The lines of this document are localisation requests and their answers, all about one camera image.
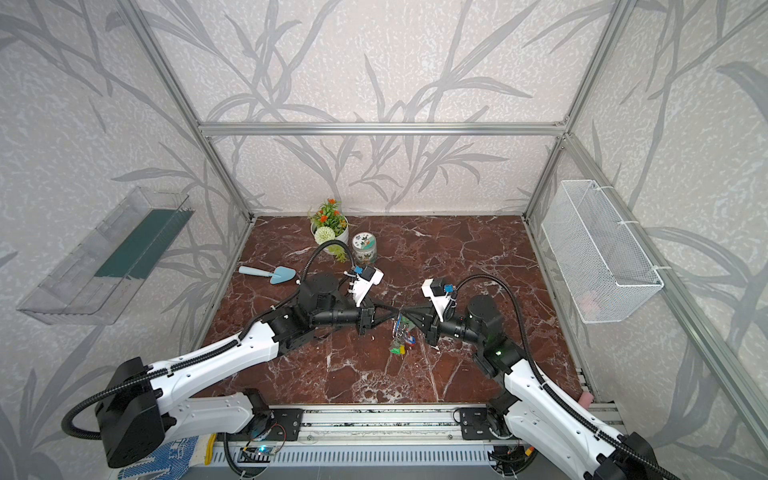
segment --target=tin can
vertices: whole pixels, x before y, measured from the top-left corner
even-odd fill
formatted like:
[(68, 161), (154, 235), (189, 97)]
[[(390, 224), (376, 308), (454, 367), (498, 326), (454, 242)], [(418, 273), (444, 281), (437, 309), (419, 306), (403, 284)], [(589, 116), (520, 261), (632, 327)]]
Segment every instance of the tin can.
[(352, 238), (352, 253), (357, 263), (373, 263), (378, 258), (376, 237), (370, 232), (356, 233)]

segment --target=wallpaper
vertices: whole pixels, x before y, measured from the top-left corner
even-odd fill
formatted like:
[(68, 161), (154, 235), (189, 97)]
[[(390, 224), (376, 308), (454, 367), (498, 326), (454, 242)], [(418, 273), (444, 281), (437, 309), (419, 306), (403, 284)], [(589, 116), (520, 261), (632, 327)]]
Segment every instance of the wallpaper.
[(582, 323), (541, 221), (559, 182), (583, 178), (563, 153), (530, 224), (593, 391), (616, 402), (627, 429), (644, 436), (659, 463), (681, 478), (768, 478), (768, 459), (662, 296), (621, 322)]
[[(0, 2), (0, 476), (104, 478), (67, 409), (114, 367), (188, 351), (245, 216), (198, 149), (114, 4)], [(114, 325), (49, 326), (15, 308), (135, 186), (195, 213)], [(94, 428), (92, 415), (78, 424)]]
[(766, 13), (633, 12), (576, 131), (768, 395)]
[(139, 1), (205, 121), (560, 121), (613, 3)]
[[(553, 137), (225, 137), (224, 163), (255, 212), (520, 214)], [(410, 150), (416, 150), (410, 161)]]

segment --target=marble table surface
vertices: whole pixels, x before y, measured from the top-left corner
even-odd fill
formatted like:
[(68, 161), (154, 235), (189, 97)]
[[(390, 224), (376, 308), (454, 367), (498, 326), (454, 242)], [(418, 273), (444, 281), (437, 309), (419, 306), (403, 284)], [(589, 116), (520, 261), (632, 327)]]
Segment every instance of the marble table surface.
[[(486, 272), (504, 279), (516, 292), (534, 358), (566, 393), (581, 394), (574, 363), (560, 330), (541, 271), (520, 217), (350, 217), (355, 232), (376, 236), (376, 266), (384, 279), (370, 295), (395, 306), (425, 302), (426, 278), (445, 276), (458, 283), (470, 273)], [(238, 265), (272, 270), (284, 265), (301, 271), (316, 246), (309, 221), (299, 217), (261, 217)], [(347, 265), (334, 265), (322, 253), (313, 271), (340, 275)], [(270, 285), (262, 277), (235, 273), (207, 333), (204, 345), (240, 331), (259, 312), (289, 295), (291, 282)], [(505, 332), (519, 343), (511, 303), (491, 282), (476, 280), (462, 288), (458, 311), (477, 293), (495, 295), (505, 315)], [(229, 395), (246, 388), (261, 391), (271, 405), (301, 403), (484, 403), (501, 392), (472, 361), (475, 347), (443, 338), (438, 348), (422, 341), (397, 356), (389, 351), (392, 320), (365, 336), (352, 327), (318, 329), (316, 338), (291, 353), (245, 369), (205, 389), (199, 396)]]

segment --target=gray floor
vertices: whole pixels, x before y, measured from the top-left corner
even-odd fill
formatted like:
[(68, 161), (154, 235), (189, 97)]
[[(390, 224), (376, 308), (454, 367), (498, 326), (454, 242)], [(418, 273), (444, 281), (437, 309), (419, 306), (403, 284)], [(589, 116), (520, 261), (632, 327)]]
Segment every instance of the gray floor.
[[(218, 480), (237, 478), (228, 468), (190, 468), (184, 480)], [(259, 480), (499, 480), (501, 477), (491, 467), (275, 467), (268, 468)], [(557, 467), (543, 455), (539, 455), (519, 480), (546, 478), (547, 480), (568, 480)]]

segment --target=light blue trowel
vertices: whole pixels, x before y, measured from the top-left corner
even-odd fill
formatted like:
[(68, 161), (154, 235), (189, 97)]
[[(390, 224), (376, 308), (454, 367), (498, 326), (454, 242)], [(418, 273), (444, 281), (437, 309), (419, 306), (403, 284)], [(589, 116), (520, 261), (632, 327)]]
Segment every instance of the light blue trowel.
[(287, 266), (279, 266), (275, 269), (274, 272), (259, 270), (257, 268), (252, 268), (251, 266), (242, 266), (237, 269), (237, 271), (240, 273), (245, 273), (246, 275), (271, 276), (272, 278), (270, 278), (270, 283), (273, 285), (275, 283), (287, 282), (296, 276), (296, 271), (292, 268), (288, 268)]

